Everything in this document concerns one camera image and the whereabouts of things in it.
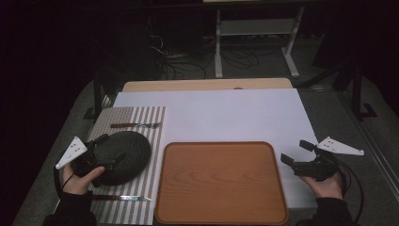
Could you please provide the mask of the striped placemat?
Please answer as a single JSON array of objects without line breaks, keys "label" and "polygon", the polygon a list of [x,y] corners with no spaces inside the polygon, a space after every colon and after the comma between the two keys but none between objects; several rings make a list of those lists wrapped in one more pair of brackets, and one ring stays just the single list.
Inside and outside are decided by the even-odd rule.
[{"label": "striped placemat", "polygon": [[[98,195],[144,196],[150,199],[148,202],[94,200],[91,211],[100,225],[152,225],[160,166],[162,165],[163,151],[160,144],[165,114],[164,106],[112,107],[105,109],[95,122],[89,139],[94,139],[102,134],[111,135],[120,131],[135,131],[146,137],[152,147],[149,166],[133,181],[121,186],[91,187],[93,192]],[[159,126],[153,129],[110,127],[113,123],[126,122],[158,123]]]}]

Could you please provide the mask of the white board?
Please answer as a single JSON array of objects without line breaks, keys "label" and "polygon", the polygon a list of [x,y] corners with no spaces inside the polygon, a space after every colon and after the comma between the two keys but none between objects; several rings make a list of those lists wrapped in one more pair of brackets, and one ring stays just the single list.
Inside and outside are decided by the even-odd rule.
[{"label": "white board", "polygon": [[317,141],[296,89],[230,89],[121,92],[115,107],[163,106],[161,143],[265,141],[276,158],[314,154],[299,147]]}]

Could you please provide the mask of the person's left hand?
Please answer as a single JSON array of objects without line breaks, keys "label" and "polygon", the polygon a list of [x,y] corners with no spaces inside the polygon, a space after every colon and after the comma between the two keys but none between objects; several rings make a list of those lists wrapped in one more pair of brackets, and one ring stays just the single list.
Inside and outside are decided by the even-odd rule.
[{"label": "person's left hand", "polygon": [[98,167],[90,171],[87,175],[79,177],[74,174],[70,164],[66,165],[63,170],[63,186],[62,190],[66,193],[74,195],[85,195],[91,182],[102,175],[105,171],[104,167]]}]

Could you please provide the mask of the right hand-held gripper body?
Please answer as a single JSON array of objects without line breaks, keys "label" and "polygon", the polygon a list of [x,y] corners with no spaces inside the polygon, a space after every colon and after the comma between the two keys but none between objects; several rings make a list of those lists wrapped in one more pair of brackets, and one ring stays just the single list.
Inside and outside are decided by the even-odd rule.
[{"label": "right hand-held gripper body", "polygon": [[322,182],[339,170],[340,163],[336,154],[364,156],[363,150],[353,148],[331,137],[326,137],[314,145],[315,158],[311,162],[294,162],[295,175],[311,177],[317,182]]}]

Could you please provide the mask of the dark oval plate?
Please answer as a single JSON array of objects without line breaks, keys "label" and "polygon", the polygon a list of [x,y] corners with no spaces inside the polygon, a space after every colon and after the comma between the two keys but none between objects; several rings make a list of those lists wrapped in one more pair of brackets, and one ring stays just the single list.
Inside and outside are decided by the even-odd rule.
[{"label": "dark oval plate", "polygon": [[96,182],[96,186],[120,186],[134,180],[149,165],[152,147],[140,133],[122,131],[109,135],[109,139],[96,149],[95,155],[101,160],[125,156],[119,170],[103,173]]}]

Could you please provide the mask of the white metal stand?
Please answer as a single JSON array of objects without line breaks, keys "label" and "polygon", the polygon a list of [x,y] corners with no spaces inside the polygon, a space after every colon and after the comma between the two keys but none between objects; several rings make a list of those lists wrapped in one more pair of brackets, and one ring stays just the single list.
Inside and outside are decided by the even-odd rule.
[{"label": "white metal stand", "polygon": [[222,37],[250,36],[250,35],[288,35],[289,40],[285,47],[281,48],[287,68],[293,78],[298,78],[299,71],[291,56],[295,38],[300,27],[301,19],[305,11],[300,7],[294,18],[287,19],[260,19],[260,20],[222,20],[221,11],[216,12],[215,25],[215,77],[222,78],[221,43]]}]

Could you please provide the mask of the brown wooden tray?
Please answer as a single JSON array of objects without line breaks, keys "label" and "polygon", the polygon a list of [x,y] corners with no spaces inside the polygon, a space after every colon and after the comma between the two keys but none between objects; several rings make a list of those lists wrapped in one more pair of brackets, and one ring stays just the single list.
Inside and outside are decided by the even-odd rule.
[{"label": "brown wooden tray", "polygon": [[269,143],[174,142],[165,148],[155,207],[159,222],[281,225],[288,217]]}]

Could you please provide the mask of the dark-handled table knife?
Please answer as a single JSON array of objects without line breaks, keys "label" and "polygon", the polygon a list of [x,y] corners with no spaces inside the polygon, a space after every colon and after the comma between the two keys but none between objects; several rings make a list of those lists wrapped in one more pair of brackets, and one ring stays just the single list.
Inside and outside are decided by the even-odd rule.
[{"label": "dark-handled table knife", "polygon": [[93,200],[99,201],[127,201],[127,202],[151,202],[152,199],[145,196],[128,195],[93,195]]}]

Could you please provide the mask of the black metal stand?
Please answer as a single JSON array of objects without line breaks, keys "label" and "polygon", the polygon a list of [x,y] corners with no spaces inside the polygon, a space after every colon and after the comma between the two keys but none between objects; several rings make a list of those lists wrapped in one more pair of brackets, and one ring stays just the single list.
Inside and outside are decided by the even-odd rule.
[{"label": "black metal stand", "polygon": [[352,85],[351,109],[356,118],[359,121],[362,121],[364,118],[375,118],[376,113],[371,105],[361,101],[362,68],[360,63],[354,58],[348,58],[295,87],[297,89],[310,88],[333,74],[337,75],[332,85],[334,90],[344,91],[349,85]]},{"label": "black metal stand", "polygon": [[84,120],[96,121],[103,111],[105,93],[101,85],[99,75],[97,73],[93,76],[93,100],[94,106],[87,109]]}]

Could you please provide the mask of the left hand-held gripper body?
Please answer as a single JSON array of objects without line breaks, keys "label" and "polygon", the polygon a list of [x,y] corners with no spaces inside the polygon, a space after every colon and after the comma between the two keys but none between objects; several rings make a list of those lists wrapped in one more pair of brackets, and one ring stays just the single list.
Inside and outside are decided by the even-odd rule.
[{"label": "left hand-held gripper body", "polygon": [[74,137],[65,152],[55,164],[56,170],[63,169],[70,164],[73,172],[84,177],[92,170],[103,167],[104,173],[108,172],[108,164],[95,155],[99,143],[95,140],[83,142],[79,137]]}]

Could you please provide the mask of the person's right hand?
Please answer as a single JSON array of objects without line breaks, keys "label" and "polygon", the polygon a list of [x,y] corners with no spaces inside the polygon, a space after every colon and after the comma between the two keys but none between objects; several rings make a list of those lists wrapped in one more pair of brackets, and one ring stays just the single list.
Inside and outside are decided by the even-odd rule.
[{"label": "person's right hand", "polygon": [[306,176],[300,176],[300,179],[310,187],[317,198],[343,199],[342,179],[339,173],[322,182]]}]

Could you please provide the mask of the light wooden table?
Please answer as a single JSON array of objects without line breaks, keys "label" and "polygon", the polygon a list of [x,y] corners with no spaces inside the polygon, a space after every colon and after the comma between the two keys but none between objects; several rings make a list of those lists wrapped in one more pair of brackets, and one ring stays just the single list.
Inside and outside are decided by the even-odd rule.
[{"label": "light wooden table", "polygon": [[201,79],[127,82],[123,92],[220,90],[220,89],[291,89],[287,78]]}]

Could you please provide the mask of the wooden-handled fork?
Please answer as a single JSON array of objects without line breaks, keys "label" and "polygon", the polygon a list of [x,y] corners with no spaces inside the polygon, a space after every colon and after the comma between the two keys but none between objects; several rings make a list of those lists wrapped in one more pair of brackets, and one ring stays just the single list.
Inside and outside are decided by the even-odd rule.
[{"label": "wooden-handled fork", "polygon": [[144,127],[144,128],[158,128],[160,127],[160,123],[113,123],[110,125],[110,128],[127,128],[127,127]]}]

